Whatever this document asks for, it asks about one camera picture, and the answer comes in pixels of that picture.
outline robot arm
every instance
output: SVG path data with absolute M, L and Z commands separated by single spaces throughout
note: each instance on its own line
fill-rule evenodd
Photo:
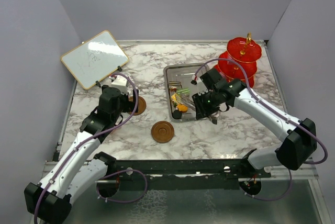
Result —
M 316 150 L 315 139 L 291 123 L 294 122 L 315 134 L 315 124 L 310 119 L 301 121 L 266 102 L 259 95 L 256 95 L 258 99 L 254 98 L 242 81 L 235 79 L 228 83 L 215 69 L 209 70 L 195 81 L 193 84 L 197 84 L 198 93 L 193 95 L 192 99 L 197 119 L 209 117 L 220 111 L 220 104 L 226 103 L 254 117 L 282 142 L 280 147 L 249 153 L 248 161 L 255 169 L 284 165 L 290 170 L 297 170 Z M 283 120 L 279 115 L 289 118 L 290 122 Z
M 33 214 L 39 208 L 39 218 L 47 223 L 63 223 L 70 213 L 71 204 L 79 195 L 106 175 L 108 166 L 99 159 L 92 160 L 87 166 L 83 164 L 109 132 L 88 139 L 114 127 L 122 112 L 134 110 L 136 101 L 129 101 L 127 86 L 128 81 L 123 76 L 118 76 L 111 86 L 102 86 L 98 106 L 84 119 L 80 132 L 62 159 L 37 185 L 29 183 L 25 188 L 26 205 L 30 213 Z M 43 201 L 37 207 L 41 197 Z

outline gray wall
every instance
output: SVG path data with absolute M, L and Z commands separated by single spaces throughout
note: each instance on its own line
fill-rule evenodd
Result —
M 82 39 L 269 39 L 291 0 L 60 0 Z
M 24 188 L 52 157 L 73 84 L 60 55 L 80 40 L 59 0 L 0 7 L 0 220 L 27 223 Z
M 288 110 L 317 124 L 329 150 L 317 166 L 322 191 L 335 222 L 335 0 L 292 0 L 269 42 L 270 56 Z M 323 157 L 321 148 L 314 156 Z

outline red tiered stand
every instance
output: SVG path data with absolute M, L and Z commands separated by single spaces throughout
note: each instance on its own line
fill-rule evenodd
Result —
M 250 87 L 254 86 L 254 75 L 257 72 L 256 61 L 262 56 L 261 47 L 251 40 L 251 34 L 247 38 L 236 37 L 230 40 L 227 44 L 227 51 L 222 53 L 219 58 L 234 59 L 239 63 L 247 73 Z M 233 63 L 228 61 L 218 61 L 215 68 L 226 77 L 230 82 L 233 79 L 240 79 L 245 81 L 245 77 L 241 69 Z

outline wire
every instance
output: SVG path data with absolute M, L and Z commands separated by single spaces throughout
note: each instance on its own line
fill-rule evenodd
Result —
M 129 83 L 131 84 L 132 88 L 134 90 L 136 90 L 136 87 L 135 87 L 134 83 L 126 75 L 121 74 L 121 73 L 117 73 L 117 74 L 112 74 L 111 76 L 123 76 L 125 79 L 127 79 L 129 81 Z M 138 106 L 138 94 L 137 94 L 137 92 L 135 92 L 135 98 L 136 98 L 135 107 L 134 107 L 133 111 L 131 112 L 130 116 L 125 121 L 123 121 L 122 123 L 119 123 L 117 126 L 111 127 L 111 128 L 109 128 L 107 130 L 101 131 L 101 132 L 99 132 L 99 133 L 97 133 L 97 134 L 95 134 L 93 136 L 90 136 L 89 138 L 85 139 L 83 142 L 81 142 L 80 144 L 78 144 L 74 149 L 78 150 L 80 147 L 82 147 L 84 144 L 86 144 L 90 140 L 95 139 L 95 138 L 99 137 L 100 135 L 103 135 L 103 134 L 106 134 L 106 133 L 110 133 L 111 131 L 113 131 L 113 130 L 115 130 L 115 129 L 121 127 L 121 126 L 123 126 L 126 122 L 128 122 L 132 118 L 132 116 L 134 115 L 134 113 L 135 113 L 135 111 L 137 109 L 137 106 Z M 65 165 L 68 163 L 68 161 L 70 160 L 70 158 L 72 157 L 72 155 L 75 152 L 76 152 L 75 150 L 72 150 L 69 153 L 69 155 L 65 158 L 65 160 L 60 165 L 60 167 L 58 168 L 58 170 L 55 171 L 53 177 L 49 180 L 49 182 L 47 183 L 47 185 L 43 189 L 43 191 L 42 191 L 42 193 L 41 193 L 41 195 L 38 198 L 37 203 L 36 203 L 35 212 L 34 212 L 34 215 L 33 215 L 34 224 L 38 224 L 37 223 L 38 210 L 40 208 L 40 205 L 41 205 L 41 202 L 42 202 L 42 199 L 43 199 L 44 195 L 46 194 L 48 188 L 51 186 L 50 181 L 54 181 L 57 178 L 57 176 L 59 175 L 59 173 L 62 171 L 62 169 L 65 167 Z
M 259 99 L 256 94 L 253 92 L 253 90 L 251 89 L 250 85 L 249 85 L 249 80 L 248 80 L 248 76 L 247 76 L 247 73 L 245 72 L 244 68 L 239 64 L 237 63 L 236 61 L 234 60 L 231 60 L 231 59 L 224 59 L 224 58 L 215 58 L 215 59 L 211 59 L 211 60 L 208 60 L 207 62 L 205 62 L 201 67 L 199 67 L 199 69 L 195 72 L 195 79 L 197 79 L 197 74 L 198 72 L 200 71 L 200 69 L 202 67 L 204 67 L 206 64 L 210 63 L 210 62 L 213 62 L 213 61 L 227 61 L 227 62 L 231 62 L 235 65 L 237 65 L 242 73 L 243 73 L 243 76 L 245 78 L 245 83 L 247 84 L 247 89 L 250 93 L 250 95 L 255 98 L 260 104 L 262 104 L 266 109 L 268 109 L 269 111 L 271 111 L 273 114 L 277 115 L 278 117 L 284 119 L 286 122 L 294 125 L 295 127 L 298 127 L 299 129 L 301 129 L 303 132 L 305 132 L 306 134 L 308 134 L 310 137 L 314 138 L 318 143 L 319 145 L 322 147 L 323 149 L 323 152 L 324 152 L 324 157 L 319 160 L 319 161 L 307 161 L 305 162 L 305 164 L 310 164 L 310 165 L 317 165 L 317 164 L 321 164 L 323 163 L 324 161 L 327 160 L 328 158 L 328 151 L 327 151 L 327 148 L 326 146 L 321 142 L 321 140 L 319 140 L 319 138 L 317 138 L 314 134 L 312 134 L 311 132 L 309 132 L 307 129 L 305 129 L 304 127 L 302 127 L 301 125 L 297 124 L 296 122 L 293 122 L 291 121 L 289 118 L 281 115 L 280 113 L 278 113 L 277 111 L 275 111 L 274 109 L 272 109 L 270 106 L 268 106 L 266 103 L 264 103 L 261 99 Z M 286 190 L 285 193 L 283 193 L 281 196 L 279 197 L 276 197 L 276 198 L 273 198 L 273 199 L 264 199 L 264 198 L 258 198 L 258 197 L 255 197 L 255 196 L 252 196 L 252 195 L 249 195 L 246 193 L 247 196 L 249 197 L 252 197 L 254 199 L 258 199 L 258 200 L 262 200 L 262 201 L 274 201 L 274 200 L 279 200 L 279 199 L 282 199 L 283 197 L 285 197 L 292 189 L 292 174 L 291 174 L 291 171 L 288 170 L 289 172 L 289 186 Z
M 104 179 L 106 179 L 106 178 L 115 176 L 115 175 L 120 174 L 120 173 L 125 173 L 125 172 L 137 172 L 137 173 L 141 174 L 142 177 L 144 178 L 144 182 L 145 182 L 146 185 L 144 186 L 144 191 L 143 191 L 143 193 L 142 193 L 138 198 L 136 198 L 136 199 L 132 199 L 132 200 L 118 200 L 118 199 L 104 198 L 103 196 L 101 196 L 101 194 L 100 194 L 100 192 L 99 192 L 99 188 L 96 187 L 96 191 L 97 191 L 97 193 L 98 193 L 98 195 L 99 195 L 98 198 L 102 198 L 102 199 L 104 199 L 106 202 L 107 202 L 107 201 L 112 201 L 112 202 L 116 202 L 116 203 L 133 203 L 133 202 L 136 202 L 136 201 L 140 200 L 141 198 L 143 198 L 143 196 L 146 194 L 146 192 L 147 192 L 147 190 L 148 190 L 148 181 L 147 181 L 146 176 L 145 176 L 141 171 L 139 171 L 139 170 L 127 169 L 127 170 L 118 171 L 118 172 L 116 172 L 116 173 L 108 174 L 107 176 L 102 177 L 101 180 L 104 180 Z
M 292 185 L 293 185 L 292 173 L 291 173 L 290 169 L 288 169 L 288 173 L 289 173 L 289 185 L 288 185 L 288 188 L 286 189 L 286 191 L 281 196 L 278 196 L 278 197 L 275 197 L 275 198 L 272 198 L 272 199 L 266 199 L 266 198 L 256 197 L 254 195 L 250 195 L 246 192 L 244 192 L 244 194 L 247 195 L 250 198 L 258 199 L 258 200 L 261 200 L 261 201 L 276 201 L 276 200 L 282 199 L 291 191 Z
M 252 177 L 248 180 L 248 182 L 251 181 L 252 179 L 254 179 L 254 181 L 255 181 L 255 180 L 256 180 L 256 177 L 257 177 L 257 174 L 255 174 L 254 176 L 252 176 Z
M 302 127 L 301 125 L 297 124 L 296 122 L 293 122 L 292 120 L 290 120 L 288 117 L 285 117 L 283 116 L 282 114 L 280 114 L 279 112 L 277 112 L 276 110 L 272 109 L 269 105 L 267 105 L 266 103 L 264 103 L 261 99 L 259 99 L 257 97 L 257 95 L 253 92 L 253 90 L 251 89 L 250 85 L 249 85 L 249 80 L 248 80 L 248 76 L 247 76 L 247 73 L 245 72 L 244 68 L 239 64 L 237 63 L 236 61 L 234 60 L 231 60 L 231 59 L 225 59 L 225 58 L 215 58 L 215 59 L 211 59 L 211 60 L 208 60 L 207 62 L 205 62 L 196 72 L 195 72 L 195 76 L 198 74 L 198 72 L 200 71 L 200 69 L 202 67 L 204 67 L 207 63 L 210 63 L 210 62 L 213 62 L 213 61 L 227 61 L 227 62 L 231 62 L 235 65 L 237 65 L 242 73 L 243 73 L 243 76 L 245 78 L 245 83 L 247 84 L 247 89 L 250 93 L 250 95 L 252 97 L 254 97 L 260 104 L 262 104 L 266 109 L 268 109 L 270 112 L 272 112 L 273 114 L 277 115 L 278 117 L 284 119 L 286 122 L 294 125 L 295 127 L 299 128 L 300 130 L 302 130 L 303 132 L 305 132 L 306 134 L 308 134 L 310 137 L 314 138 L 318 143 L 319 145 L 322 147 L 323 149 L 323 152 L 324 152 L 324 157 L 319 160 L 319 161 L 306 161 L 305 164 L 310 164 L 310 165 L 318 165 L 318 164 L 321 164 L 323 163 L 324 161 L 327 160 L 328 158 L 328 151 L 327 151 L 327 148 L 326 146 L 321 142 L 321 140 L 319 140 L 318 137 L 316 137 L 313 133 L 309 132 L 307 129 L 305 129 L 304 127 Z

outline cable clip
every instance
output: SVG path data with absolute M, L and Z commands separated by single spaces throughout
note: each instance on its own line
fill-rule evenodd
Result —
M 262 101 L 263 98 L 262 97 L 259 97 L 259 99 L 256 100 L 256 103 L 258 104 L 260 101 Z

